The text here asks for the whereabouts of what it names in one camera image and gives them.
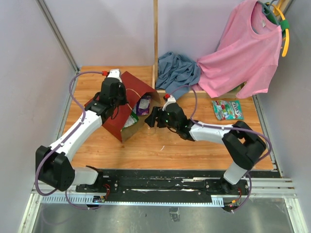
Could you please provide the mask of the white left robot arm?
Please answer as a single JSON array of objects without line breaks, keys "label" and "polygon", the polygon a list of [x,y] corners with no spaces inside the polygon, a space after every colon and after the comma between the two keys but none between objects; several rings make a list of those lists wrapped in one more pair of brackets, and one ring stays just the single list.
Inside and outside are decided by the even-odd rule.
[{"label": "white left robot arm", "polygon": [[66,191],[71,185],[87,184],[93,192],[104,187],[100,170],[91,167],[73,168],[71,161],[83,143],[108,119],[119,106],[127,104],[126,89],[120,77],[109,75],[102,82],[97,99],[83,108],[80,118],[50,146],[40,146],[36,153],[35,180],[55,190]]}]

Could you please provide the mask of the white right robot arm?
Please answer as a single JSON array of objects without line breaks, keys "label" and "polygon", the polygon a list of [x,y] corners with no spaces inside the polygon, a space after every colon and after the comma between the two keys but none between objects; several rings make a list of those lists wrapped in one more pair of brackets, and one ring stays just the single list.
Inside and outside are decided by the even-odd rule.
[{"label": "white right robot arm", "polygon": [[153,128],[167,128],[188,141],[208,141],[226,147],[233,162],[218,181],[219,189],[232,194],[240,179],[259,161],[267,146],[243,121],[233,125],[206,124],[188,118],[177,103],[154,107],[145,123]]}]

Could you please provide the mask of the purple snack bag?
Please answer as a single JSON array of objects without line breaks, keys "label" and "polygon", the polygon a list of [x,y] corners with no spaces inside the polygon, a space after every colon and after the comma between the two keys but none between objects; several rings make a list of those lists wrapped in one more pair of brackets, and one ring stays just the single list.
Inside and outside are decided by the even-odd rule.
[{"label": "purple snack bag", "polygon": [[151,100],[152,100],[152,97],[150,95],[142,96],[134,107],[136,115],[138,116],[148,115],[149,110],[150,110]]}]

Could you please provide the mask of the green candy snack bag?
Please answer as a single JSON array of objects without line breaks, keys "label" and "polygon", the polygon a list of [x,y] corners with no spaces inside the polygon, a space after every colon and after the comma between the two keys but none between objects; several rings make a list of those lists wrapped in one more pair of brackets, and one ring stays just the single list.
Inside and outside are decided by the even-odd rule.
[{"label": "green candy snack bag", "polygon": [[212,106],[218,120],[244,120],[239,100],[216,100],[212,101]]}]

